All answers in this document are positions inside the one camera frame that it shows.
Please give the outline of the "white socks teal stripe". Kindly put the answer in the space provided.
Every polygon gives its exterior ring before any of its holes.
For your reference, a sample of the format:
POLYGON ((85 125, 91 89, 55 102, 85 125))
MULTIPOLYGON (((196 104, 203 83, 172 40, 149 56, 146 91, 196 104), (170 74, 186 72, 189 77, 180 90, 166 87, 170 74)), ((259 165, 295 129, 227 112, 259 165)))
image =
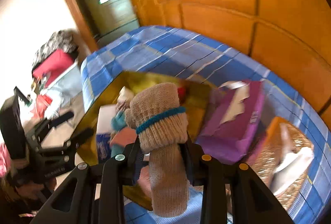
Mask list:
POLYGON ((125 110, 125 121, 136 131, 142 152, 150 155, 154 213, 161 217, 181 215, 187 208, 188 180, 180 144, 188 139, 188 121, 177 86, 161 83, 138 93, 125 110))

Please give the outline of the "silver ornate tissue box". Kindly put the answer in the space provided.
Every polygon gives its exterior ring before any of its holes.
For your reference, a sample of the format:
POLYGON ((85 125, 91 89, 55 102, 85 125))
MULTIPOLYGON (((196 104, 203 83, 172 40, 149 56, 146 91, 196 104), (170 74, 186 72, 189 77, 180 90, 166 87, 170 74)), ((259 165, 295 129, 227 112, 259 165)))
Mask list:
POLYGON ((314 145, 297 127, 274 117, 258 137, 246 163, 256 172, 285 210, 297 198, 314 159, 314 145))

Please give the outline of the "white tissue sheet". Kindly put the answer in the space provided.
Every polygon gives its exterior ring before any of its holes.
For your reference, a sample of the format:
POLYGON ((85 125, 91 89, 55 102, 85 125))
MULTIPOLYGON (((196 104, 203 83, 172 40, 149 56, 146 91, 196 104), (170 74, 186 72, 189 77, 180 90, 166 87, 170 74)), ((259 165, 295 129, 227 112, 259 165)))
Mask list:
POLYGON ((274 170, 272 193, 275 196, 282 194, 306 171, 313 159, 314 152, 309 147, 303 147, 297 153, 284 150, 284 158, 274 170))

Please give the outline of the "pink fuzzy rolled socks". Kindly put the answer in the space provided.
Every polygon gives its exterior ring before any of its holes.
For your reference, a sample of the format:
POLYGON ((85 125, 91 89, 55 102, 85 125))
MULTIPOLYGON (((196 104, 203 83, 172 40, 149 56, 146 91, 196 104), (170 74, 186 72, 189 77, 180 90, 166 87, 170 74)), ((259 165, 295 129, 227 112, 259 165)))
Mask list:
POLYGON ((140 171, 140 177, 137 181, 137 184, 143 191, 143 193, 151 198, 151 183, 150 183, 150 175, 149 175, 149 166, 145 166, 140 171))

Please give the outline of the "gold tray box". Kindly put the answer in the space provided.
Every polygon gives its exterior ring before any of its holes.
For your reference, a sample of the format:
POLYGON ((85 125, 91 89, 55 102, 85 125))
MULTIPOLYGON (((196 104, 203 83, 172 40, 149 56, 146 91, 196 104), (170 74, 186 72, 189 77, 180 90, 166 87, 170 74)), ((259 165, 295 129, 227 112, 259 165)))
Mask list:
MULTIPOLYGON (((71 138, 73 138, 87 128, 92 128, 94 131, 93 136, 78 148, 79 156, 90 166, 99 163, 95 141, 99 109, 100 106, 115 104, 119 92, 124 86, 132 90, 134 94, 138 94, 142 90, 159 83, 174 83, 178 87, 185 87, 187 93, 183 106, 186 108, 188 116, 187 131, 191 140, 195 142, 203 126, 210 91, 212 88, 216 88, 213 83, 202 82, 199 79, 198 77, 198 81, 191 81, 157 73, 121 72, 88 107, 89 109, 71 135, 71 138)), ((126 198, 129 198, 146 210, 152 211, 151 198, 147 197, 138 185, 123 187, 123 193, 126 198)))

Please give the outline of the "teal teddy bear pink dress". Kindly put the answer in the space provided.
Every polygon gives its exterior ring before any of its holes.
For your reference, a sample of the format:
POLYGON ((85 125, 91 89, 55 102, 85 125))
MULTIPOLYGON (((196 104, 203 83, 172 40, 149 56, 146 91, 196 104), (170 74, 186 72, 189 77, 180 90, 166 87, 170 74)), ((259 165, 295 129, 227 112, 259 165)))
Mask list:
POLYGON ((125 112, 119 111, 111 120, 112 129, 115 131, 114 137, 109 145, 111 157, 115 157, 124 151, 125 146, 134 143, 136 140, 136 131, 127 126, 125 121, 125 112))

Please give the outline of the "white folded cloth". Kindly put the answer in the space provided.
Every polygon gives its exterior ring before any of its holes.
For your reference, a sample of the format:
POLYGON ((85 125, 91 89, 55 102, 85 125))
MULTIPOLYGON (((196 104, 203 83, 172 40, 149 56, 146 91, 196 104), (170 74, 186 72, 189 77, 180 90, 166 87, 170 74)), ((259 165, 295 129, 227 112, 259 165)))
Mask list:
POLYGON ((112 119, 116 116, 116 105, 101 106, 98 113, 96 134, 111 134, 114 132, 112 119))

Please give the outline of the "red bag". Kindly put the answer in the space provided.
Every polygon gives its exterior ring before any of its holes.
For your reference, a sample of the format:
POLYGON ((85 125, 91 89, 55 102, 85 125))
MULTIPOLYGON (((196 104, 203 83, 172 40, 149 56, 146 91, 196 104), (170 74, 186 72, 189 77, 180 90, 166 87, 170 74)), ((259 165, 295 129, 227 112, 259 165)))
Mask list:
POLYGON ((40 80, 43 77, 48 78, 46 87, 52 84, 64 71, 66 71, 72 64, 74 59, 70 54, 63 50, 55 50, 48 56, 37 68, 32 71, 32 77, 40 80))

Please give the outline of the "purple tissue box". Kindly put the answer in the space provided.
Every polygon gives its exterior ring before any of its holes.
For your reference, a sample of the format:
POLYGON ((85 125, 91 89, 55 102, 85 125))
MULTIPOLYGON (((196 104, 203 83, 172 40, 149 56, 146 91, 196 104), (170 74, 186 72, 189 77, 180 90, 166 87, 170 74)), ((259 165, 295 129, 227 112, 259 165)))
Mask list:
POLYGON ((196 143, 221 163, 236 163, 247 154, 253 141, 264 99, 261 81, 227 82, 212 89, 196 143))

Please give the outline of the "blue plaid bed sheet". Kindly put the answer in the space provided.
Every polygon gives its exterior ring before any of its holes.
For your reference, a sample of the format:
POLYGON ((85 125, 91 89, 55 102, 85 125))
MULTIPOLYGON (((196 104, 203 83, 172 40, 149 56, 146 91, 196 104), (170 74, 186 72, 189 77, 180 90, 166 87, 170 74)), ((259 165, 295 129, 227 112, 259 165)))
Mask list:
POLYGON ((124 70, 151 71, 220 86, 226 81, 262 81, 266 105, 298 127, 314 145, 314 159, 289 209, 295 223, 315 223, 330 202, 330 130, 289 84, 236 49, 184 29, 151 26, 127 32, 88 56, 81 66, 88 109, 124 70))

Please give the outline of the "wooden wardrobe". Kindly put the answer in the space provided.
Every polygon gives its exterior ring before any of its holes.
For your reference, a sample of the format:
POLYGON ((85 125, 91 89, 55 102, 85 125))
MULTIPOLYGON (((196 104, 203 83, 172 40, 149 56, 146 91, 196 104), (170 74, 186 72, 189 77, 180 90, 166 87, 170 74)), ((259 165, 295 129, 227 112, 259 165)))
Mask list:
POLYGON ((184 28, 268 67, 330 124, 327 0, 131 0, 141 25, 184 28))

